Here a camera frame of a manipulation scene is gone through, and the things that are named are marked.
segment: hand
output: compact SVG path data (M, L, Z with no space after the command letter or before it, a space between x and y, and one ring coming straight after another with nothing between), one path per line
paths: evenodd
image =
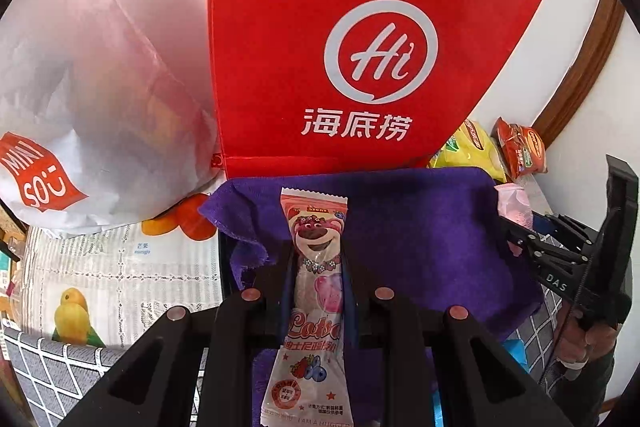
M554 340L558 341L558 333L569 312L570 304L562 301L558 311L558 325L554 331ZM564 362L583 362L585 359L596 360L606 355L616 345L618 331L604 323L594 325L589 331L584 331L578 320L582 317L580 310L574 310L569 323L562 334L562 339L556 347L556 356Z

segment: dark sleeve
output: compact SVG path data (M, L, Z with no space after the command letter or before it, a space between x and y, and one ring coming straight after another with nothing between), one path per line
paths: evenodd
M575 427L598 424L598 413L613 372L613 354L612 349L598 360L587 363L574 381L562 378L553 387L554 402Z

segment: yellow snack bag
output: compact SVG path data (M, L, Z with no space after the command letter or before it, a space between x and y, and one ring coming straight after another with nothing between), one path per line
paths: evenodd
M432 168L479 167L494 180L507 182L500 156L489 135L477 122L465 120L453 136L431 158Z

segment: black mechanical device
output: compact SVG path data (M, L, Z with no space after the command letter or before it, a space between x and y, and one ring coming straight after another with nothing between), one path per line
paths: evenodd
M627 266L638 213L638 178L607 157L607 217L599 232L568 217L547 217L553 247L537 233L504 220L507 239L521 245L534 276L576 304L584 320L617 325L630 307ZM223 252L233 239L222 236ZM360 349L382 349L385 427L433 426L437 381L447 427L570 427L542 388L466 309L420 309L372 281L343 248L344 338ZM200 360L209 347L200 391L199 426L252 423L252 359L277 349L289 325L296 273L291 243L279 261L256 271L238 291L228 263L226 298L215 309L167 311L62 420L62 427L176 427L188 424ZM431 347L434 370L425 347Z

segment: screw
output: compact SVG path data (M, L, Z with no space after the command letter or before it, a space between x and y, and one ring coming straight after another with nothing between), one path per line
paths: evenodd
M394 298L396 293L391 288L387 288L386 286L380 286L380 288L376 289L375 295L381 301L388 301Z
M247 288L241 293L242 300L247 302L257 301L260 298L260 290L258 288Z
M449 308L449 315L455 320L463 321L469 316L469 312L464 306L452 306Z
M182 306L174 306L173 308L169 308L169 311L166 312L166 317L170 321L179 321L183 319L187 314L187 310L185 310Z

